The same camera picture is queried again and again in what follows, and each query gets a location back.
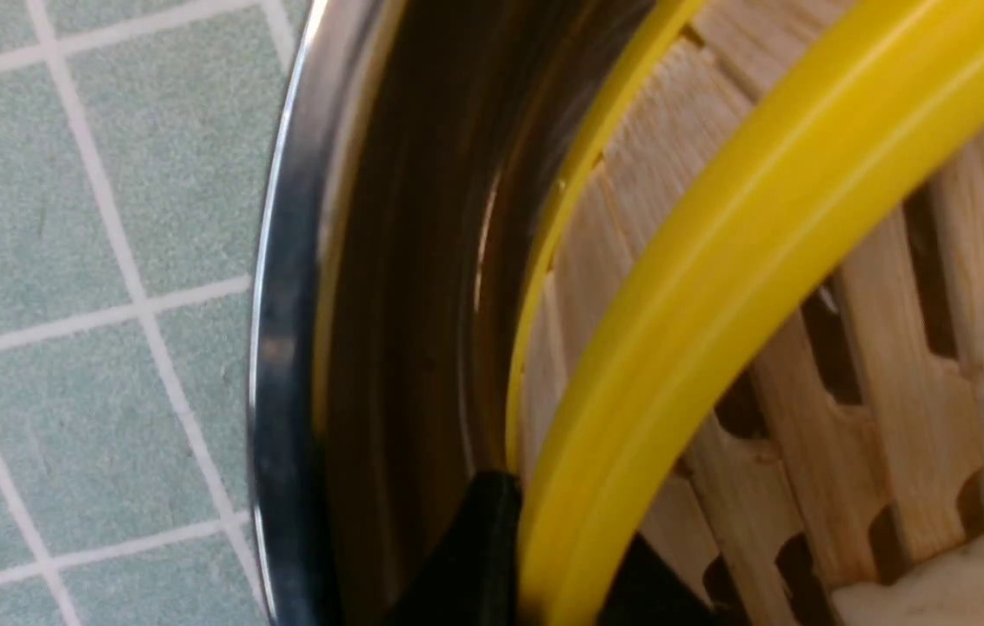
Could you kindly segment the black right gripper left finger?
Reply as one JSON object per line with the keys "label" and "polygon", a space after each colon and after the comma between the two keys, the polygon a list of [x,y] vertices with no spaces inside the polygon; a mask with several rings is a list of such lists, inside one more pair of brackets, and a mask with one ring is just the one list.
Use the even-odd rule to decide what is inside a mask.
{"label": "black right gripper left finger", "polygon": [[472,476],[449,529],[385,625],[513,625],[521,507],[511,473]]}

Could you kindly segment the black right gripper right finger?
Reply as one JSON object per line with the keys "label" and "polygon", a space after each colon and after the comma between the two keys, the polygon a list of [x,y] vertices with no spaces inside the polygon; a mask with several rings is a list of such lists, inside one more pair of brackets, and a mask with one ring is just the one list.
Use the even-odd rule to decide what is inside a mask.
{"label": "black right gripper right finger", "polygon": [[715,625],[717,617],[643,535],[628,545],[601,610],[602,625]]}

